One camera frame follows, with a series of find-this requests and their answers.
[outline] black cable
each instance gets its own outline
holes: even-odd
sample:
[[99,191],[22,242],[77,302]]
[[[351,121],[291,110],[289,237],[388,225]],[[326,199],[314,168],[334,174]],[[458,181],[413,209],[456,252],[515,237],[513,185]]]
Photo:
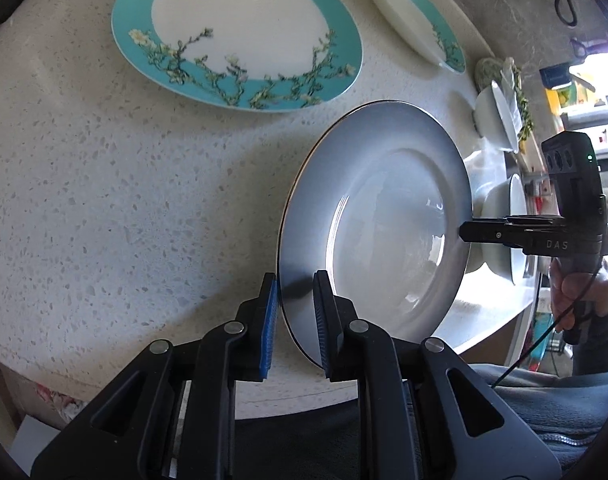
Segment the black cable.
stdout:
[[526,359],[526,357],[528,357],[530,355],[530,353],[535,348],[537,348],[543,340],[545,340],[548,337],[548,334],[550,334],[553,331],[553,329],[559,324],[559,322],[564,318],[564,316],[566,316],[566,314],[568,314],[569,312],[572,311],[575,304],[578,301],[582,301],[582,299],[584,298],[584,296],[586,295],[588,290],[593,285],[593,282],[595,281],[595,278],[597,277],[597,273],[600,272],[601,268],[602,268],[602,259],[600,258],[600,263],[599,263],[598,267],[595,269],[595,272],[591,275],[591,279],[588,281],[588,283],[586,284],[584,289],[581,291],[581,293],[573,300],[573,302],[567,307],[567,309],[564,312],[562,312],[562,314],[560,314],[559,316],[556,317],[553,324],[551,326],[549,326],[540,337],[538,337],[537,341],[535,341],[535,343],[533,343],[526,351],[522,352],[522,355],[520,355],[520,358],[517,359],[517,361],[514,362],[509,368],[507,368],[507,370],[503,374],[501,374],[501,376],[498,378],[497,381],[495,381],[493,384],[491,384],[491,388],[494,388],[499,383],[501,383],[505,378],[508,377],[508,375],[515,368],[517,368],[520,364],[522,364],[524,359]]
[[548,352],[548,355],[550,355],[550,361],[553,363],[553,370],[555,370],[555,375],[559,377],[558,365],[555,362],[555,352],[550,351]]

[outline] countertop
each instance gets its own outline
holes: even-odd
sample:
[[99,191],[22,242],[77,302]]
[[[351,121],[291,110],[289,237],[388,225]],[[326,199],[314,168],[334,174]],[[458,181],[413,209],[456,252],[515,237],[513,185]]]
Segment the countertop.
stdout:
[[[0,26],[0,361],[90,399],[150,341],[201,337],[231,319],[275,269],[297,171],[344,113],[394,98],[424,108],[466,160],[478,200],[506,177],[476,133],[473,63],[491,54],[450,0],[434,0],[468,73],[410,50],[370,0],[342,0],[364,61],[331,103],[289,114],[199,104],[122,57],[115,0],[26,0]],[[467,274],[437,335],[463,351],[516,316],[532,283]],[[273,368],[241,383],[237,416],[297,412],[356,395],[330,384],[278,320]]]

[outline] gray sleeve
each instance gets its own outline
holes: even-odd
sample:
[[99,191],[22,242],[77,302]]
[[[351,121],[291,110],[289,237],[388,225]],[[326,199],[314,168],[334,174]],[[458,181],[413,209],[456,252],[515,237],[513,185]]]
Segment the gray sleeve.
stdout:
[[573,375],[608,372],[608,316],[594,317],[586,343],[573,348]]

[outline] floral pattern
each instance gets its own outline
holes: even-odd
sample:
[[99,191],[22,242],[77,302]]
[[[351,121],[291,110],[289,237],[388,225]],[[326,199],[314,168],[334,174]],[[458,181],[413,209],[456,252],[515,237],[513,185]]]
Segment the floral pattern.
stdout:
[[433,25],[433,34],[439,48],[446,54],[446,64],[457,72],[464,72],[465,64],[462,59],[462,49],[457,41],[445,41],[436,25]]
[[34,385],[37,395],[47,405],[55,408],[66,424],[69,424],[88,405],[85,400],[73,399],[65,394],[50,390],[42,384],[34,383]]
[[[247,70],[243,68],[239,58],[229,54],[226,59],[226,71],[215,72],[208,65],[209,56],[203,55],[193,61],[200,73],[193,75],[185,68],[186,59],[183,57],[186,48],[198,41],[213,37],[213,29],[205,28],[197,36],[191,36],[186,41],[178,41],[177,48],[165,43],[155,43],[151,32],[143,32],[136,28],[129,31],[133,42],[139,46],[148,60],[157,70],[164,72],[171,84],[193,84],[198,88],[216,96],[223,104],[238,107],[244,97],[248,83]],[[319,39],[319,45],[313,47],[311,70],[300,75],[276,78],[266,75],[260,89],[248,97],[248,107],[263,110],[279,102],[301,102],[301,107],[316,105],[322,102],[317,93],[324,89],[323,80],[351,77],[356,68],[349,64],[335,65],[336,54],[333,52],[335,32],[329,30],[324,39]]]

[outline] metal screw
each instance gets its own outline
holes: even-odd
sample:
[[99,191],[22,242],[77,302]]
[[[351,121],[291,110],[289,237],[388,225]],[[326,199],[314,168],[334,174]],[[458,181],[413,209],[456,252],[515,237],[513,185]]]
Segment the metal screw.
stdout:
[[148,349],[153,354],[166,353],[168,351],[168,348],[170,348],[170,346],[168,345],[168,341],[166,341],[165,339],[158,339],[157,341],[153,341],[148,347]]
[[363,319],[353,319],[349,323],[348,328],[357,334],[361,334],[369,329],[369,323]]
[[442,350],[444,350],[444,341],[437,337],[430,337],[424,342],[424,346],[429,352],[433,352],[438,354]]
[[239,321],[229,321],[224,325],[224,332],[227,334],[240,334],[244,331],[244,323]]

